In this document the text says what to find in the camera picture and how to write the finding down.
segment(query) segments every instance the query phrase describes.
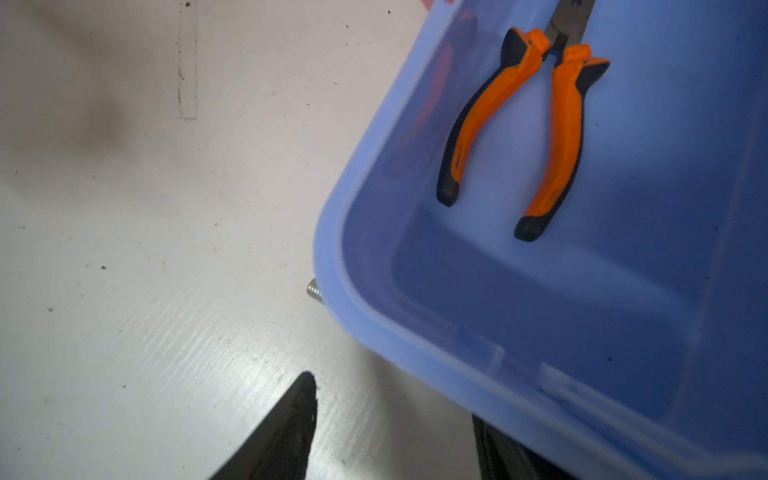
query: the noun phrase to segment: black object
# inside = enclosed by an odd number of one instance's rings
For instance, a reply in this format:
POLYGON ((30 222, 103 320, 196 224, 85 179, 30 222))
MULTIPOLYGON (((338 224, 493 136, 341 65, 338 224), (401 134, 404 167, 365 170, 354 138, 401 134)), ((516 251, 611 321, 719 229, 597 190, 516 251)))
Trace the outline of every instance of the black object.
MULTIPOLYGON (((317 424, 315 377, 303 372, 210 480, 304 480, 317 424)), ((483 480, 576 480, 476 416, 483 480)))
POLYGON ((576 480, 474 415, 472 423, 483 480, 576 480))
POLYGON ((317 424, 315 377, 303 372, 210 480, 303 480, 317 424))

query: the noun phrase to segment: white painted surface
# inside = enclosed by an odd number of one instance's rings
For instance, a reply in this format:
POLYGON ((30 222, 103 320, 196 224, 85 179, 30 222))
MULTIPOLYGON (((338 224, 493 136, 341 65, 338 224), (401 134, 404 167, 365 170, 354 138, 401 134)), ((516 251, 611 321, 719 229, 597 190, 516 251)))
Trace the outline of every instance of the white painted surface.
POLYGON ((308 478, 477 478, 470 415, 304 293, 422 5, 194 11, 180 115, 179 3, 0 4, 0 478, 207 478, 304 369, 308 478))

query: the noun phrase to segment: plier handle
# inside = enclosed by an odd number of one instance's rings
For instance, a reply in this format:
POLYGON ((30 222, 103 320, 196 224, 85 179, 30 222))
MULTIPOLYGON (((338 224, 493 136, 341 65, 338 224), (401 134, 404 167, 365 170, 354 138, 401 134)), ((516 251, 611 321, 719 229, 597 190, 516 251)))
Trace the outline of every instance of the plier handle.
MULTIPOLYGON (((561 0, 573 9, 574 0, 561 0)), ((501 65, 472 96, 453 125, 442 158, 437 187, 438 200, 450 207, 458 199, 469 151, 480 130, 496 111, 536 72, 550 52, 560 56, 552 75, 551 132, 549 160, 544 180, 523 218, 515 228, 515 237, 532 242, 539 238, 562 204, 573 184, 581 160, 584 133, 584 96, 610 65, 605 58, 595 58, 589 45, 570 45, 581 41, 589 11, 581 12, 580 25, 562 22, 575 28, 575 34, 564 33, 554 23, 563 18, 561 6, 553 15, 547 34, 538 28, 524 33, 510 28, 502 44, 501 65)))

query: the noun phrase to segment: plastic bin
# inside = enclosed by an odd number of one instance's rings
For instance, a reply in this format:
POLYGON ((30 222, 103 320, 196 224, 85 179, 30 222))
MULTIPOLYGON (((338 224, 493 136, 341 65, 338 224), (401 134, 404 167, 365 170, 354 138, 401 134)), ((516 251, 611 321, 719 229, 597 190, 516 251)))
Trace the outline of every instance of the plastic bin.
POLYGON ((486 125, 457 204, 435 185, 504 33, 556 3, 435 3, 321 216, 323 298, 582 478, 768 478, 768 2, 598 0, 584 41, 612 65, 572 190, 524 243, 553 58, 486 125))

